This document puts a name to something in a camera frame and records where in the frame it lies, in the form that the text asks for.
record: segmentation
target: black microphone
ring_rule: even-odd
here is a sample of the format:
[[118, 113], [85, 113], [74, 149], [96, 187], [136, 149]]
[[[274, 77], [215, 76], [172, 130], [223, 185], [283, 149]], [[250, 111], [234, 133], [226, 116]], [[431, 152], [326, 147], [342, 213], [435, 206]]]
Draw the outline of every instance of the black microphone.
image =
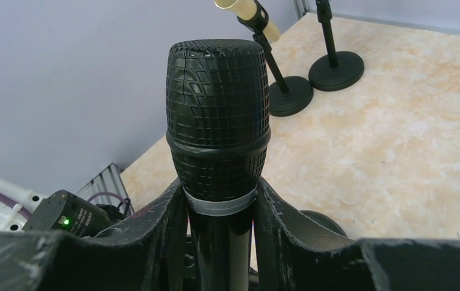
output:
[[262, 47], [179, 42], [167, 66], [167, 133], [189, 203], [200, 290], [247, 290], [252, 207], [271, 137]]

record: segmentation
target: beige marble surface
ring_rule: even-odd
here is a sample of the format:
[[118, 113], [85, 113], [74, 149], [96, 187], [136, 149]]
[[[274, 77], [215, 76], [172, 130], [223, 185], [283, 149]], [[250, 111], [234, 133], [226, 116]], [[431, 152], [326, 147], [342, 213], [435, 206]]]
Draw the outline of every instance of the beige marble surface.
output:
[[[263, 176], [288, 203], [327, 214], [353, 239], [460, 238], [460, 36], [332, 25], [337, 49], [363, 57], [364, 76], [339, 92], [315, 91], [294, 116], [271, 117]], [[273, 53], [285, 76], [306, 77], [326, 54], [316, 15]], [[165, 139], [122, 177], [137, 209], [160, 195], [176, 177]]]

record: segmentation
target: cream microphone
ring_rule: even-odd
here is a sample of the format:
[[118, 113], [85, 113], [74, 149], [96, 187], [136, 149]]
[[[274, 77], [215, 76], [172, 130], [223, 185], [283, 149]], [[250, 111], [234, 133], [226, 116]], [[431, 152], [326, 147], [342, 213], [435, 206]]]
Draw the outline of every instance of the cream microphone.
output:
[[[244, 21], [252, 19], [257, 13], [257, 4], [254, 0], [214, 0], [214, 3], [218, 8], [234, 12]], [[271, 20], [268, 21], [263, 33], [272, 42], [280, 39], [280, 32]]]

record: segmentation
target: black microphone stand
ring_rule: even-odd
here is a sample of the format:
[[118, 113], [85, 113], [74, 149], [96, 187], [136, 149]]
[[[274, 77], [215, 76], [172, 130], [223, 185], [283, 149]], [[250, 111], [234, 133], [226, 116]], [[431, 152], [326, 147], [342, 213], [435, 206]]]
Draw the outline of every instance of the black microphone stand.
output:
[[323, 27], [327, 55], [310, 68], [309, 81], [321, 91], [338, 91], [355, 84], [364, 73], [364, 61], [356, 53], [336, 52], [332, 34], [332, 10], [328, 0], [316, 0], [317, 20]]
[[252, 30], [253, 40], [258, 42], [264, 49], [264, 56], [269, 69], [276, 82], [269, 86], [269, 113], [273, 116], [289, 116], [302, 111], [312, 100], [314, 90], [310, 82], [300, 76], [284, 78], [271, 53], [271, 45], [264, 35], [264, 28], [268, 25], [268, 12], [255, 0], [257, 13], [250, 20], [237, 20]]

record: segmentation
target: round stand base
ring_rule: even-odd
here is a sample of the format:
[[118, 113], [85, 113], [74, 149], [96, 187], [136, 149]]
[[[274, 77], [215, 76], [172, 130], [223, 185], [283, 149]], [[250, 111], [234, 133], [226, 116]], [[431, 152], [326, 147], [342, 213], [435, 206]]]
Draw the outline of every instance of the round stand base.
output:
[[337, 224], [337, 222], [333, 221], [330, 217], [324, 215], [323, 213], [315, 212], [312, 210], [302, 210], [301, 212], [306, 216], [309, 216], [312, 221], [320, 224], [321, 226], [324, 226], [339, 235], [348, 237], [341, 226]]
[[311, 85], [321, 91], [338, 91], [355, 84], [364, 74], [364, 61], [356, 53], [337, 52], [337, 63], [331, 68], [328, 55], [318, 59], [309, 71]]
[[314, 96], [314, 90], [307, 79], [299, 76], [286, 77], [289, 91], [283, 93], [275, 82], [269, 86], [269, 113], [272, 116], [289, 116], [302, 111]]

